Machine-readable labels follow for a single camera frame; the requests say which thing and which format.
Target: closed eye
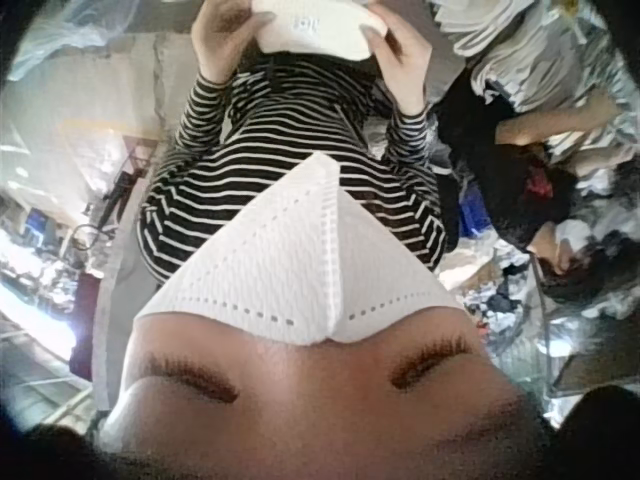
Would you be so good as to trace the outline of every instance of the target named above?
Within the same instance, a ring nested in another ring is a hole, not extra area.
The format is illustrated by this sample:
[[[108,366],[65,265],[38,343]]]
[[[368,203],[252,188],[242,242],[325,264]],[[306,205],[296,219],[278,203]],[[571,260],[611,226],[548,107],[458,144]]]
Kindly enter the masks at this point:
[[[238,398],[237,390],[226,378],[186,359],[150,355],[142,363],[136,377],[138,380],[145,377],[166,378],[216,402],[231,404]]]
[[[391,374],[391,384],[406,391],[415,386],[429,371],[458,355],[471,353],[464,337],[441,340],[424,347],[417,355],[405,359]]]

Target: face mask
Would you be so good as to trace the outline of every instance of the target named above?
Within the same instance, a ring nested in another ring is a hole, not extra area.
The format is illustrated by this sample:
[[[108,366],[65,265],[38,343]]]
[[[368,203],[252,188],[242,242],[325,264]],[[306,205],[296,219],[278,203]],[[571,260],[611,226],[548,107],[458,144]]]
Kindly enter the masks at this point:
[[[211,237],[137,318],[190,313],[311,345],[358,342],[428,307],[462,308],[316,153]]]

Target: nose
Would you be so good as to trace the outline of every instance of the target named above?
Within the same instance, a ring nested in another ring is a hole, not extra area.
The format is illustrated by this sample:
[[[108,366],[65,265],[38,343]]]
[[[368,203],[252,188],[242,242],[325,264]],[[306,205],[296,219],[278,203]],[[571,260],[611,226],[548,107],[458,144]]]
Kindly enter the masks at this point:
[[[240,400],[259,405],[262,417],[273,420],[267,420],[270,428],[289,432],[318,434],[337,421],[344,426],[368,419],[372,425],[372,419],[388,417],[397,395],[382,356],[358,346],[278,346],[257,367],[249,379],[252,394]]]

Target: black and white striped sweater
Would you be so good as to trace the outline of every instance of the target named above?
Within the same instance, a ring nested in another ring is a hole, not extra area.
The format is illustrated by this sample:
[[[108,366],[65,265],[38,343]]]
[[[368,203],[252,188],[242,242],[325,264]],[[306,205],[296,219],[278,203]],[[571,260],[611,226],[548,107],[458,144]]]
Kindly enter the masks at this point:
[[[374,111],[372,82],[350,70],[298,60],[261,64],[228,85],[199,77],[175,143],[139,221],[140,247],[166,281],[253,198],[313,152],[341,166],[340,184],[426,267],[444,249],[438,187],[427,168],[435,121],[393,113],[388,147],[373,157],[362,133]],[[232,129],[221,142],[228,111]]]

